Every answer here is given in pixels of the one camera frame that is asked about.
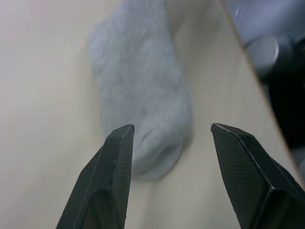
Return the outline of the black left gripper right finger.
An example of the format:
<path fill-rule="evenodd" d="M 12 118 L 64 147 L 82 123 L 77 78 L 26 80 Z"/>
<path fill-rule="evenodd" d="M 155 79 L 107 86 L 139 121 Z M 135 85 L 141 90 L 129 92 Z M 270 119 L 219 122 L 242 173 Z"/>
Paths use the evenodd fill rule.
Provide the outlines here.
<path fill-rule="evenodd" d="M 303 229 L 305 191 L 257 139 L 239 128 L 213 123 L 222 179 L 243 229 Z"/>

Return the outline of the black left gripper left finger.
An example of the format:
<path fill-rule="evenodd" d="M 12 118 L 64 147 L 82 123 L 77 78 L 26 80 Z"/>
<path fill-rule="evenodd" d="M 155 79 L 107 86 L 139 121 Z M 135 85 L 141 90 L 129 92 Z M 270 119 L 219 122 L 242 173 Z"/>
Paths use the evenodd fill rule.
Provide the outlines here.
<path fill-rule="evenodd" d="M 81 171 L 59 229 L 123 229 L 132 171 L 134 126 L 113 130 Z"/>

